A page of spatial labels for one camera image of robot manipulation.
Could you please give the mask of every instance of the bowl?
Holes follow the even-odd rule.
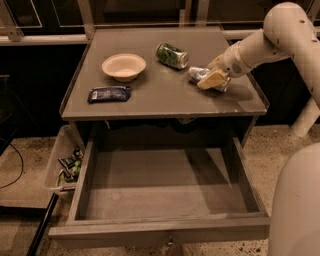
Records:
[[[143,58],[127,53],[113,55],[102,63],[103,72],[120,82],[132,81],[145,67]]]

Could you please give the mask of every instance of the floor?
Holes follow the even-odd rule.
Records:
[[[14,184],[0,189],[0,205],[19,207],[46,207],[50,193],[44,188],[45,169],[55,142],[50,138],[15,139],[12,145],[23,157],[21,178]],[[257,126],[244,147],[244,153],[252,171],[253,181],[263,203],[271,214],[272,199],[277,177],[282,166],[297,150],[320,142],[320,126],[314,125],[304,138],[295,136],[286,125]],[[14,181],[21,172],[21,160],[12,147],[0,157],[0,187]],[[72,193],[60,196],[49,226],[37,250],[37,255],[114,255],[144,256],[163,255],[163,248],[98,248],[68,250],[52,241],[47,233],[50,226],[63,225],[67,218]],[[26,255],[39,219],[35,217],[0,217],[0,255]],[[202,256],[265,256],[267,240],[199,243],[185,245],[192,255]]]

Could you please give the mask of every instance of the table top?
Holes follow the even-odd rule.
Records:
[[[229,46],[218,27],[98,29],[79,75],[62,110],[66,121],[189,118],[264,115],[266,105],[248,76],[232,78],[225,93],[201,90],[183,70],[160,63],[156,48],[169,43],[189,54],[189,66],[206,66]],[[131,82],[107,77],[101,65],[108,57],[133,53],[146,61],[146,69]],[[94,87],[130,85],[127,102],[89,104]]]

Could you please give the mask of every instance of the green can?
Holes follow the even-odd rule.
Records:
[[[162,63],[173,68],[183,69],[188,65],[188,53],[167,43],[158,45],[156,55]]]

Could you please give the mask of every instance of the table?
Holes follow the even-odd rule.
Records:
[[[206,65],[228,47],[218,27],[96,31],[61,107],[85,152],[68,221],[49,232],[63,246],[268,234],[269,217],[242,153],[256,119],[267,111],[266,99],[250,76],[232,79],[226,93],[201,91],[188,82],[187,69],[157,60],[156,48],[164,42],[187,51],[192,66]],[[140,55],[147,64],[126,83],[131,98],[87,103],[91,88],[123,85],[101,70],[103,61],[118,53]],[[185,126],[181,119],[193,121]],[[90,127],[88,139],[83,124]]]

